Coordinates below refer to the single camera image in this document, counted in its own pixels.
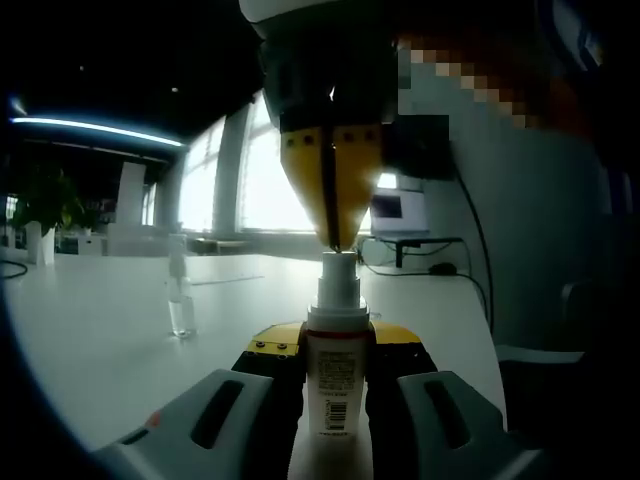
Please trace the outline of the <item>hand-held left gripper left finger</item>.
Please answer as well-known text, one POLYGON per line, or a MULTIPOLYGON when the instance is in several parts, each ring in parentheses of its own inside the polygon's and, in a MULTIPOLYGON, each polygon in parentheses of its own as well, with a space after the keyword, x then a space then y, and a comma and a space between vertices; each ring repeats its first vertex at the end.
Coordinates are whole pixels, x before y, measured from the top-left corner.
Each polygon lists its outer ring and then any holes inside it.
POLYGON ((284 479, 306 378, 303 322, 256 334, 217 369, 95 457, 113 479, 284 479))

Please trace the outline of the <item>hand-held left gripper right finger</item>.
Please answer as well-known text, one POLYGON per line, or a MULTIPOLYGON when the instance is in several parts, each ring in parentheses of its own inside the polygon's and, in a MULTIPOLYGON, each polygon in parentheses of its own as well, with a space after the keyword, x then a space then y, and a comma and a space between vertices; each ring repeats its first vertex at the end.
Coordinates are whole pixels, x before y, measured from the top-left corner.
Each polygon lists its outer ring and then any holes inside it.
POLYGON ((545 453, 508 432, 502 412, 440 371, 410 330, 373 321, 368 424, 377 479, 542 479, 545 453))

